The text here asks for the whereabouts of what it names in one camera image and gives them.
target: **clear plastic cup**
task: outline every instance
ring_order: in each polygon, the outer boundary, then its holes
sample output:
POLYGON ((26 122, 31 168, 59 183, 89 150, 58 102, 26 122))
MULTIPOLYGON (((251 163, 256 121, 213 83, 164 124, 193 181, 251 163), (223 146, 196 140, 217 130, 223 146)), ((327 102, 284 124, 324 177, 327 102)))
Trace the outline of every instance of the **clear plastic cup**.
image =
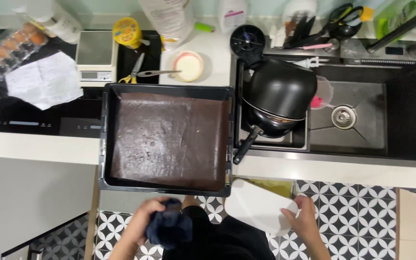
POLYGON ((326 107, 333 98, 333 87, 330 85, 330 81, 322 76, 317 76, 317 92, 316 96, 321 99, 320 105, 311 109, 318 110, 326 107))

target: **black scissors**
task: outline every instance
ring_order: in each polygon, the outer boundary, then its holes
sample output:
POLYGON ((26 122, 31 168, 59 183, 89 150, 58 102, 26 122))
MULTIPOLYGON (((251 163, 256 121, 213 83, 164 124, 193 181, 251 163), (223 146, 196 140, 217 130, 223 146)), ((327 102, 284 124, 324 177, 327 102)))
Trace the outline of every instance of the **black scissors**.
POLYGON ((352 4, 343 4, 337 9, 333 10, 329 15, 327 23, 323 26, 320 32, 309 35, 309 37, 301 39, 297 42, 288 43, 285 49, 293 49, 302 47, 306 44, 312 43, 326 33, 336 29, 339 26, 350 23, 361 17, 364 8, 362 6, 353 7, 352 4))

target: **white paper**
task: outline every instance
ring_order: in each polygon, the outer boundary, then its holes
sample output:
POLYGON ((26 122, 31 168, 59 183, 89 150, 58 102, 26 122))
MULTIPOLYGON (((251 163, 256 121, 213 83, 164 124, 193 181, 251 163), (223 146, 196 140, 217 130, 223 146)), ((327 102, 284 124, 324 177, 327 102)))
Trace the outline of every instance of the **white paper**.
POLYGON ((63 52, 46 57, 6 75, 8 95, 41 110, 83 95, 75 61, 63 52))

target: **yellow-handled scissors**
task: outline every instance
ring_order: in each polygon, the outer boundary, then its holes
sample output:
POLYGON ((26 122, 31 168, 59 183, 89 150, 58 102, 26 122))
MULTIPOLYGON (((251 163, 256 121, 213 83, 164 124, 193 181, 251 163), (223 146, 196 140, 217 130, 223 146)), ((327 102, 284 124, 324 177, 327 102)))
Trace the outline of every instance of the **yellow-handled scissors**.
POLYGON ((139 70, 141 69, 142 62, 144 61, 144 53, 139 56, 139 59, 137 59, 136 64, 134 65, 133 70, 131 71, 131 74, 128 77, 120 79, 118 82, 121 83, 124 81, 125 83, 129 83, 131 81, 131 84, 136 84, 136 77, 139 73, 139 70))

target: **pink handle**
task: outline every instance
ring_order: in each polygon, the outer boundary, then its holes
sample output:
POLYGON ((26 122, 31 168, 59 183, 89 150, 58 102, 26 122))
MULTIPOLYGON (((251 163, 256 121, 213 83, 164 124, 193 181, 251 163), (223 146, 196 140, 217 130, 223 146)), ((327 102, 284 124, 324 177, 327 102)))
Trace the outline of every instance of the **pink handle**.
POLYGON ((316 45, 311 45, 311 46, 303 46, 303 50, 323 49, 323 48, 327 48, 327 47, 331 47, 331 46, 333 46, 332 43, 329 43, 329 44, 316 44, 316 45))

